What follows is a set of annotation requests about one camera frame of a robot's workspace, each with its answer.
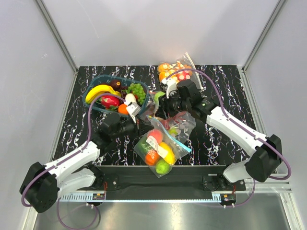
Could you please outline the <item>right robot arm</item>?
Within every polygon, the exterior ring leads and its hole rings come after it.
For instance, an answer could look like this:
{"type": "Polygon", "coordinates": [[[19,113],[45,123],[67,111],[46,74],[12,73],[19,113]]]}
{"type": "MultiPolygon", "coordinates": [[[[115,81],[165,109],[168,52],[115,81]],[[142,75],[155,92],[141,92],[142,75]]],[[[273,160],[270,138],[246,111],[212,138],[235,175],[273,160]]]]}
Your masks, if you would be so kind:
{"type": "Polygon", "coordinates": [[[220,188],[228,190],[235,182],[250,178],[265,182],[282,163],[282,142],[278,136],[268,137],[248,127],[212,98],[202,97],[193,81],[176,83],[173,79],[163,79],[161,86],[166,94],[158,99],[160,114],[174,117],[188,112],[193,118],[223,132],[248,154],[248,159],[227,166],[218,177],[220,188]]]}

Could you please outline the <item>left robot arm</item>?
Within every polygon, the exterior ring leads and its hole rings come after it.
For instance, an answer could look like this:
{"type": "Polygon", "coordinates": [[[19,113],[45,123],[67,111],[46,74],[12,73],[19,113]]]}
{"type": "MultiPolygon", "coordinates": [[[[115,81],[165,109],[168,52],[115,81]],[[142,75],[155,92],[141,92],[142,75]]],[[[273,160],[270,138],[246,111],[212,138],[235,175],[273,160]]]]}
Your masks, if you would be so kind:
{"type": "Polygon", "coordinates": [[[104,173],[91,162],[113,150],[116,138],[131,135],[140,139],[152,129],[152,125],[140,119],[121,120],[119,115],[107,114],[95,132],[89,131],[88,139],[80,147],[55,161],[30,166],[20,187],[22,204],[43,213],[63,195],[81,188],[100,189],[104,173]]]}

